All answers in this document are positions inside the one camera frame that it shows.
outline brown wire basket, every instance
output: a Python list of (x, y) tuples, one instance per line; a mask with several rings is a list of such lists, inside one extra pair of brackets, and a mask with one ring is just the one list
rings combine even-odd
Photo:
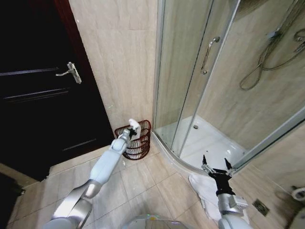
[[(150, 149), (150, 142), (151, 142), (151, 123), (148, 120), (143, 120), (139, 122), (141, 126), (141, 135), (140, 138), (131, 141), (123, 156), (129, 160), (139, 160), (145, 157)], [(124, 129), (130, 128), (130, 125), (126, 125), (120, 127), (114, 131), (115, 135), (119, 137)]]

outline dark wooden door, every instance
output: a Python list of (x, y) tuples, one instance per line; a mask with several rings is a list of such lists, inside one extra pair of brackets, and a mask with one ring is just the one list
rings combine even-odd
[[(113, 133), (68, 0), (0, 7), (2, 163), (38, 180)], [(82, 79), (56, 76), (75, 63)]]

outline white cloth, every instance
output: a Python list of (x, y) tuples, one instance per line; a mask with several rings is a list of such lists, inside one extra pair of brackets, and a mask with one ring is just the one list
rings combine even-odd
[[(204, 175), (191, 174), (189, 176), (193, 189), (198, 193), (201, 199), (202, 207), (209, 219), (220, 220), (221, 214), (218, 209), (218, 197), (216, 195), (217, 185), (213, 178)], [(242, 217), (248, 224), (249, 218), (244, 210)]]

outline shower door handle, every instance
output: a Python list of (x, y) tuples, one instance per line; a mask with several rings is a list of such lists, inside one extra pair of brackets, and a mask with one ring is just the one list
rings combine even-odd
[(213, 40), (211, 40), (209, 45), (208, 45), (208, 48), (207, 48), (205, 56), (204, 56), (203, 64), (202, 64), (202, 67), (201, 67), (201, 71), (200, 71), (202, 75), (207, 74), (207, 71), (205, 70), (205, 64), (208, 60), (208, 57), (209, 57), (209, 54), (210, 54), (210, 51), (211, 51), (211, 48), (212, 48), (213, 44), (215, 42), (218, 43), (219, 40), (220, 40), (220, 37), (214, 37)]

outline door lever handle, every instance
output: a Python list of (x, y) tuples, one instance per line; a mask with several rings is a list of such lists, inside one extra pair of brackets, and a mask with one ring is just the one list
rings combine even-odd
[(78, 83), (78, 84), (81, 84), (81, 77), (76, 70), (75, 64), (69, 62), (67, 64), (67, 66), (68, 66), (68, 71), (66, 71), (64, 73), (58, 73), (58, 74), (55, 74), (55, 75), (56, 76), (63, 76), (63, 75), (71, 73), (73, 75), (74, 79), (75, 79), (75, 82)]
[(209, 57), (209, 54), (210, 54), (210, 51), (211, 51), (211, 48), (212, 48), (213, 44), (215, 42), (218, 43), (219, 40), (220, 40), (220, 37), (214, 37), (213, 40), (211, 40), (209, 45), (208, 45), (208, 48), (207, 48), (205, 56), (204, 56), (203, 64), (202, 64), (202, 67), (201, 67), (201, 71), (200, 71), (202, 75), (205, 75), (208, 72), (207, 70), (205, 70), (205, 64), (208, 60), (208, 57)]

